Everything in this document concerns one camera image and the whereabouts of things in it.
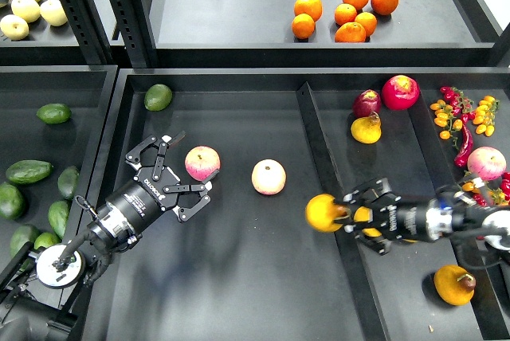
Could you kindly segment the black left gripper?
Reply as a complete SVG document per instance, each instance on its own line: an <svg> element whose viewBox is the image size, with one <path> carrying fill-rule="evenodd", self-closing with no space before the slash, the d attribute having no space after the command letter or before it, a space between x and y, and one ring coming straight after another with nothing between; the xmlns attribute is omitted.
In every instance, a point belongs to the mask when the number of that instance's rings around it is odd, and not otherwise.
<svg viewBox="0 0 510 341"><path fill-rule="evenodd" d="M185 135L185 131L174 137L149 135L125 155L125 162L137 173L106 198L106 206L111 212L121 213L133 233L141 234L164 212L172 212L179 222L186 222L210 203L210 191L219 169L204 181L181 184L170 167L163 167L167 150ZM142 167L141 163L141 154L149 148L157 150L152 169Z"/></svg>

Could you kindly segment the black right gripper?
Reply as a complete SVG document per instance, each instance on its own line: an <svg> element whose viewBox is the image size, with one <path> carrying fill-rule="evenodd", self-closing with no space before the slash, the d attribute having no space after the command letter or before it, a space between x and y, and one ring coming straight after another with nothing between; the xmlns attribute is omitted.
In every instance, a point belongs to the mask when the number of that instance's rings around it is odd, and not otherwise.
<svg viewBox="0 0 510 341"><path fill-rule="evenodd" d="M379 208L378 216L384 224L380 230L369 227L368 221L350 217L333 219L344 232L379 256L390 252L389 240L432 242L438 239L432 222L437 213L435 201L403 198L392 190L388 178L373 178L358 185L343 197L343 202L352 207Z"/></svg>

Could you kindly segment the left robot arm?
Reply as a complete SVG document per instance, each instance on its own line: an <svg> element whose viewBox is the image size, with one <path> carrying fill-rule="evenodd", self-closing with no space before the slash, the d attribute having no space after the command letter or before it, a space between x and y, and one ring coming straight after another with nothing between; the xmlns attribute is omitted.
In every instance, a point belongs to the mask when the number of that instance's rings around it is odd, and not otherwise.
<svg viewBox="0 0 510 341"><path fill-rule="evenodd" d="M183 184L165 161L184 135L149 136L129 151L125 161L135 174L101 207L76 196L92 220L73 239L48 248L35 249L30 241L21 247L1 273L3 340L68 340L79 320L72 306L115 254L132 249L163 214L185 222L210 202L217 167L201 182Z"/></svg>

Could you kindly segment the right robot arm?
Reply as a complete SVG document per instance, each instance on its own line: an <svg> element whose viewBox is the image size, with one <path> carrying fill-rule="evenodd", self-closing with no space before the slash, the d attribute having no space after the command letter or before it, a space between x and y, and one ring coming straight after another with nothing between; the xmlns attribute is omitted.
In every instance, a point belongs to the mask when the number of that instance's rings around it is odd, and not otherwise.
<svg viewBox="0 0 510 341"><path fill-rule="evenodd" d="M448 238L466 268L509 263L509 207L482 206L457 184L439 188L434 198L417 198L396 194L387 178L373 178L333 205L346 212L333 222L381 254L390 241Z"/></svg>

